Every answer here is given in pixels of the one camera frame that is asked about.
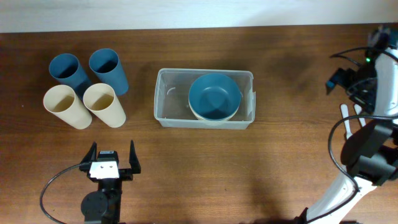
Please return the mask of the left arm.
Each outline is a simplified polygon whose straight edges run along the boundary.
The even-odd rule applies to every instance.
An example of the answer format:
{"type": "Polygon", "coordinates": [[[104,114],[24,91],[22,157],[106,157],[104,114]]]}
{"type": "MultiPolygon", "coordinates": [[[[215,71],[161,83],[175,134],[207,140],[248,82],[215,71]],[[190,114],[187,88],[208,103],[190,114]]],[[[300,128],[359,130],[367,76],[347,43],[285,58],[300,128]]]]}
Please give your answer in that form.
{"type": "Polygon", "coordinates": [[[120,168],[116,151],[98,152],[97,143],[92,144],[79,167],[87,178],[98,184],[98,189],[87,194],[81,202],[85,223],[120,222],[123,182],[132,181],[134,174],[141,173],[133,141],[130,142],[129,164],[129,168],[120,168]]]}

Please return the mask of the cream bowl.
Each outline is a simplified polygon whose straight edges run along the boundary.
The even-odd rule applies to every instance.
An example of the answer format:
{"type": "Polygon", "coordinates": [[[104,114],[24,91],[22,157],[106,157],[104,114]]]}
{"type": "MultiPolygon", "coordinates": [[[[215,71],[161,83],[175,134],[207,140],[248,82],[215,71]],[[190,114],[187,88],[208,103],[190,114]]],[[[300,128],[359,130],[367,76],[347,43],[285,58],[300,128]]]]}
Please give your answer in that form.
{"type": "Polygon", "coordinates": [[[235,112],[233,112],[231,115],[229,115],[229,116],[227,116],[227,117],[225,117],[225,118],[223,118],[223,119],[208,119],[208,118],[205,118],[205,117],[199,115],[198,113],[196,113],[195,110],[192,108],[192,106],[191,106],[190,103],[189,103],[188,105],[189,105],[189,108],[191,109],[193,115],[196,117],[196,119],[198,119],[198,120],[204,120],[204,121],[228,121],[228,120],[230,120],[230,119],[238,112],[238,110],[240,109],[240,107],[238,107],[238,108],[236,109],[235,112]]]}
{"type": "Polygon", "coordinates": [[[206,123],[209,126],[219,126],[219,125],[227,122],[227,121],[204,121],[204,120],[199,120],[199,121],[202,121],[202,122],[206,123]]]}

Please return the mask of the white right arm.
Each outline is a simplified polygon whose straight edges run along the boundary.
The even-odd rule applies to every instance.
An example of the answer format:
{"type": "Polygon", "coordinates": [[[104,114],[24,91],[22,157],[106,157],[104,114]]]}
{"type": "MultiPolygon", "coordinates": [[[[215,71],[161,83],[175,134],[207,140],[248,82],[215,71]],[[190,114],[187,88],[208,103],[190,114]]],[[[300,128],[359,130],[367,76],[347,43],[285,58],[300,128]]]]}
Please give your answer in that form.
{"type": "Polygon", "coordinates": [[[387,181],[397,179],[397,31],[381,25],[368,35],[365,61],[358,69],[339,68],[325,83],[326,92],[342,87],[361,112],[339,120],[328,137],[328,153],[339,175],[324,196],[305,208],[294,223],[342,223],[350,210],[368,193],[387,181]],[[340,160],[332,140],[340,124],[367,119],[355,133],[346,135],[340,160]]]}

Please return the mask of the cream bowl front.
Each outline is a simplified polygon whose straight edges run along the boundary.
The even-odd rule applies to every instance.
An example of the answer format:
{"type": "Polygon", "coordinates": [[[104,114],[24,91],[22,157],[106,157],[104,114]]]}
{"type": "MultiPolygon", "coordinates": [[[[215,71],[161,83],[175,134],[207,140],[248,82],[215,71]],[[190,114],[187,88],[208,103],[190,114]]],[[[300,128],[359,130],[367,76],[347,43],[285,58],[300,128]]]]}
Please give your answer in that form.
{"type": "Polygon", "coordinates": [[[199,120],[199,121],[202,121],[202,122],[206,123],[209,126],[219,126],[219,125],[227,122],[227,121],[204,121],[204,120],[199,120]]]}

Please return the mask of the cream bowl back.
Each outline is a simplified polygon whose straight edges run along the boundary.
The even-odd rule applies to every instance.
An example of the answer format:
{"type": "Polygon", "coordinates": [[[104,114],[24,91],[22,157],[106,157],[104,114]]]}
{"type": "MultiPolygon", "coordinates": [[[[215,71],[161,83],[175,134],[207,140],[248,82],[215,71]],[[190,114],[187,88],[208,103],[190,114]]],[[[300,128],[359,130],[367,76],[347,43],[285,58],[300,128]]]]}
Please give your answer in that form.
{"type": "Polygon", "coordinates": [[[235,112],[233,112],[231,115],[229,115],[229,116],[227,116],[227,117],[225,117],[225,118],[223,118],[223,119],[208,119],[208,118],[205,118],[205,117],[199,115],[198,113],[196,113],[195,110],[192,108],[192,106],[191,106],[190,103],[189,103],[188,105],[189,105],[189,108],[191,109],[193,115],[196,117],[196,119],[198,119],[198,120],[204,120],[204,121],[228,121],[228,120],[230,120],[230,119],[238,112],[238,110],[240,109],[240,107],[238,107],[238,108],[236,109],[235,112]]]}

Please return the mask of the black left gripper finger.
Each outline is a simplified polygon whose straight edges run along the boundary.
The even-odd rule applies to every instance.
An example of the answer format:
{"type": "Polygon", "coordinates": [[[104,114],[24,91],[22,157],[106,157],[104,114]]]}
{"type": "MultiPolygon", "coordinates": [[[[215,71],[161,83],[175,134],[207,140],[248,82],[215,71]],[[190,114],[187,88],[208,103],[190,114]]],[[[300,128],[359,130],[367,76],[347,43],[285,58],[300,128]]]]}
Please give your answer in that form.
{"type": "Polygon", "coordinates": [[[130,142],[130,150],[129,150],[129,163],[131,166],[132,170],[140,170],[141,165],[139,163],[139,160],[137,158],[136,150],[134,147],[134,141],[131,140],[130,142]]]}
{"type": "Polygon", "coordinates": [[[87,163],[87,162],[94,162],[96,160],[96,155],[97,155],[97,143],[93,142],[89,151],[86,153],[84,158],[81,160],[81,164],[87,163]]]}

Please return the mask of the blue bowl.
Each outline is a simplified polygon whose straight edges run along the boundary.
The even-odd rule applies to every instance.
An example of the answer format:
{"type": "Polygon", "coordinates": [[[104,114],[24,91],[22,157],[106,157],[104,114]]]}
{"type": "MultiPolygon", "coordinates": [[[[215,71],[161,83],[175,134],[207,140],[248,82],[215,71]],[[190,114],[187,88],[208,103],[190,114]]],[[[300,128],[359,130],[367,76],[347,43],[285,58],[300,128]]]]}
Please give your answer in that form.
{"type": "Polygon", "coordinates": [[[188,104],[192,112],[208,121],[230,119],[238,111],[241,101],[238,84],[220,73],[200,76],[188,92],[188,104]]]}

